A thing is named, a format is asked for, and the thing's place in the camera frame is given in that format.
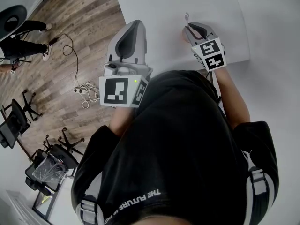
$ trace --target black t-shirt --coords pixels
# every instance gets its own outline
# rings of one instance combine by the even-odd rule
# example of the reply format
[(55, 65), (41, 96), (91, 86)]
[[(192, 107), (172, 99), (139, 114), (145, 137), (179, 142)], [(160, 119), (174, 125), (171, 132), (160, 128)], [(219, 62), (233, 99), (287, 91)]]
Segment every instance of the black t-shirt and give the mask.
[(206, 79), (197, 72), (167, 72), (151, 80), (121, 139), (107, 127), (93, 135), (72, 192), (85, 192), (82, 188), (103, 171), (97, 202), (107, 225), (152, 215), (240, 225), (248, 177), (241, 150), (251, 152), (253, 162), (271, 176), (277, 194), (268, 125), (245, 123), (232, 131)]

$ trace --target white sneaker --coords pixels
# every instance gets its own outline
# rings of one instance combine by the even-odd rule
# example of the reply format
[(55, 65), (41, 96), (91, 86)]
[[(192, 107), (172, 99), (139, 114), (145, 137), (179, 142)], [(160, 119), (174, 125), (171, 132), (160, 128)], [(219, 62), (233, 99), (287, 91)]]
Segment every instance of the white sneaker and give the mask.
[(46, 29), (45, 29), (45, 30), (42, 30), (42, 31), (39, 31), (39, 32), (41, 32), (41, 33), (46, 32), (47, 30), (51, 30), (52, 27), (53, 27), (52, 23), (48, 23), (48, 24), (46, 25)]
[(51, 50), (52, 50), (52, 46), (48, 46), (48, 49), (46, 52), (43, 53), (43, 60), (46, 62), (48, 61), (48, 59), (50, 58), (50, 54), (51, 54)]

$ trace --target wooden floor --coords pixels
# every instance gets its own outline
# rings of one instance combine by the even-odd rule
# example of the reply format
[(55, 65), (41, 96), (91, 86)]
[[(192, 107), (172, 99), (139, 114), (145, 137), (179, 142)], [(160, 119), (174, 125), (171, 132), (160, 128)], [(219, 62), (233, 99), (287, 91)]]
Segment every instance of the wooden floor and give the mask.
[[(31, 32), (27, 41), (47, 44), (62, 33), (68, 34), (79, 57), (79, 83), (90, 82), (98, 87), (108, 43), (125, 25), (117, 0), (45, 0), (29, 20), (53, 23), (54, 29), (45, 33)], [(67, 127), (71, 142), (85, 138), (85, 142), (76, 146), (84, 151), (90, 137), (110, 121), (114, 111), (100, 106), (99, 102), (90, 104), (88, 109), (82, 108), (82, 97), (73, 91), (76, 57), (74, 54), (64, 56), (64, 45), (71, 45), (65, 36), (53, 45), (47, 62), (43, 62), (41, 54), (33, 55), (27, 58), (32, 63), (22, 65), (15, 75), (0, 76), (0, 105), (7, 106), (13, 98), (21, 104), (25, 89), (36, 93), (33, 103), (44, 115), (32, 122), (20, 137), (30, 154), (42, 148), (46, 134), (51, 143), (56, 142), (63, 127)]]

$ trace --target person wearing black shirt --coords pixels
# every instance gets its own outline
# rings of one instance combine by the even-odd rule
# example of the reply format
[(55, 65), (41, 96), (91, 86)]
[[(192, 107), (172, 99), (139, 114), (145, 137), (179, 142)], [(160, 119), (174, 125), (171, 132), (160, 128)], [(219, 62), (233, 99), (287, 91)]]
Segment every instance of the person wearing black shirt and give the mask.
[(242, 225), (248, 163), (279, 178), (266, 122), (250, 122), (225, 68), (214, 86), (196, 71), (151, 79), (137, 109), (117, 107), (92, 136), (72, 187), (76, 209), (102, 172), (97, 204), (106, 225)]

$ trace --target black shirt sleeve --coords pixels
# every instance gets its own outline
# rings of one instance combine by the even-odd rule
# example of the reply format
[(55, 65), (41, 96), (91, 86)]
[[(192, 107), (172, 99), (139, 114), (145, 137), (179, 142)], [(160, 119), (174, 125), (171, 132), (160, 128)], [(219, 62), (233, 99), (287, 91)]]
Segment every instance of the black shirt sleeve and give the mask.
[(250, 153), (253, 163), (272, 178), (276, 198), (279, 188), (278, 165), (268, 124), (264, 121), (239, 124), (233, 136), (237, 145)]
[(91, 137), (85, 153), (78, 165), (71, 189), (72, 206), (83, 198), (94, 178), (102, 172), (107, 160), (116, 148), (120, 138), (107, 126), (100, 127)]

